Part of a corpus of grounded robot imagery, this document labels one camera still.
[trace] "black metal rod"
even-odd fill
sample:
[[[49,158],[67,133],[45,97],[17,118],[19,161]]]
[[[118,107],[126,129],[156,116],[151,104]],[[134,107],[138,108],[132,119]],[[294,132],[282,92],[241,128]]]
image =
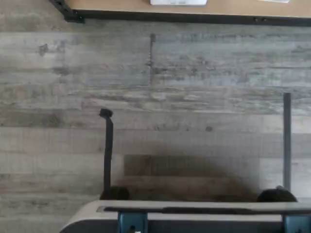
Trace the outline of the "black metal rod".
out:
[[[112,111],[101,109],[100,116],[106,120],[106,140],[104,152],[104,191],[111,187],[111,159],[113,148],[113,122],[111,120]]]
[[[283,159],[283,186],[291,191],[292,182],[292,98],[290,93],[283,95],[283,143],[284,143],[284,159]]]

